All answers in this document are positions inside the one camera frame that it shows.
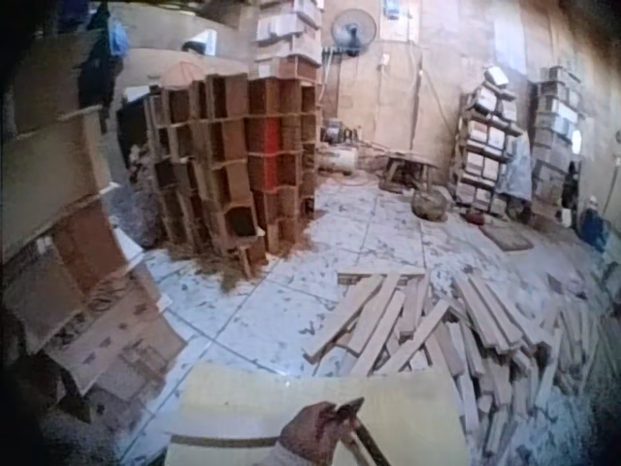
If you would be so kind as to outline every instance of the stacked cardboard boxes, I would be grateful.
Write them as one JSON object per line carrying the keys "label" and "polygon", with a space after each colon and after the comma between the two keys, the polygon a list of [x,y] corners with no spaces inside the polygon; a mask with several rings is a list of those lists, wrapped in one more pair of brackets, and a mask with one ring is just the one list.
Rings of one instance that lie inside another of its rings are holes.
{"label": "stacked cardboard boxes", "polygon": [[263,0],[256,30],[254,78],[318,81],[321,9],[311,0]]}
{"label": "stacked cardboard boxes", "polygon": [[297,241],[314,212],[316,87],[298,80],[250,82],[248,172],[267,250]]}
{"label": "stacked cardboard boxes", "polygon": [[506,201],[496,183],[513,157],[517,125],[515,95],[489,79],[468,96],[461,114],[451,168],[453,196],[460,205],[502,215]]}
{"label": "stacked cardboard boxes", "polygon": [[554,217],[570,163],[582,109],[580,79],[561,66],[542,70],[533,141],[533,212]]}
{"label": "stacked cardboard boxes", "polygon": [[247,75],[209,75],[149,97],[153,178],[172,243],[237,253],[244,269],[265,260],[245,144]]}

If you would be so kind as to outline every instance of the plywood sheet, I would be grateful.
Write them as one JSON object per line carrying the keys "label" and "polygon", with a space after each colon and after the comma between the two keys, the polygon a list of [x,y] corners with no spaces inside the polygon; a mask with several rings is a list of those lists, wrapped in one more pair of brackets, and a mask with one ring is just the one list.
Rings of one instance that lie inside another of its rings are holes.
{"label": "plywood sheet", "polygon": [[[340,404],[358,396],[366,401],[360,418],[392,464],[468,464],[459,418],[452,404],[450,378],[432,369],[389,378],[297,379],[245,373],[215,364],[192,369],[181,398],[182,413],[230,413],[294,417],[304,406],[323,400]],[[219,449],[169,445],[166,464],[247,466],[268,449]],[[355,465],[342,445],[336,466]]]}

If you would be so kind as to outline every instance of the stacked wooden boxes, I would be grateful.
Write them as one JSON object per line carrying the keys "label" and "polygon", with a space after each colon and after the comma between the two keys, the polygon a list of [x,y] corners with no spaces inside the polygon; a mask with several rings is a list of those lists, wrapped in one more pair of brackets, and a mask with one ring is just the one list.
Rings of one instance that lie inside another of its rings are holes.
{"label": "stacked wooden boxes", "polygon": [[173,243],[195,253],[211,241],[250,264],[265,259],[247,172],[247,75],[209,75],[149,98],[153,175]]}
{"label": "stacked wooden boxes", "polygon": [[573,133],[582,109],[580,79],[561,66],[542,70],[533,141],[533,212],[554,217],[572,161]]}
{"label": "stacked wooden boxes", "polygon": [[256,31],[254,78],[318,82],[321,10],[311,0],[262,0]]}
{"label": "stacked wooden boxes", "polygon": [[502,215],[506,202],[495,194],[499,176],[513,157],[515,95],[485,81],[471,95],[459,119],[451,169],[454,197],[463,206]]}
{"label": "stacked wooden boxes", "polygon": [[[101,196],[114,187],[100,144],[94,107],[17,136],[3,154],[3,321],[15,324],[3,333],[4,362],[38,413],[84,403],[167,305],[142,250],[110,225]],[[179,339],[170,327],[167,335]]]}
{"label": "stacked wooden boxes", "polygon": [[316,87],[267,78],[249,83],[248,173],[267,249],[297,241],[314,211]]}

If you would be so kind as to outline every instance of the hand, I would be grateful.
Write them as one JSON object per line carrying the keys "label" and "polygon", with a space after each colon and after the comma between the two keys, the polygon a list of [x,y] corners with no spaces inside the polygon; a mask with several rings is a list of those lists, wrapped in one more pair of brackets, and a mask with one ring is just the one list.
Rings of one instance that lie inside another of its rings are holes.
{"label": "hand", "polygon": [[278,439],[283,447],[308,461],[331,464],[337,442],[353,430],[353,422],[339,422],[336,405],[328,402],[306,406],[284,426]]}

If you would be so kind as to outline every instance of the cloth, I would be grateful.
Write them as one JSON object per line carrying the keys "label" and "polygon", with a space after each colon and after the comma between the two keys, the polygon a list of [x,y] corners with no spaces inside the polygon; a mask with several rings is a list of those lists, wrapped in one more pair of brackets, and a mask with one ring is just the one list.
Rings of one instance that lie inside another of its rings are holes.
{"label": "cloth", "polygon": [[512,142],[515,156],[499,176],[496,192],[531,202],[533,200],[533,166],[528,133]]}
{"label": "cloth", "polygon": [[254,466],[314,466],[314,463],[292,453],[280,443],[276,443],[270,454]]}

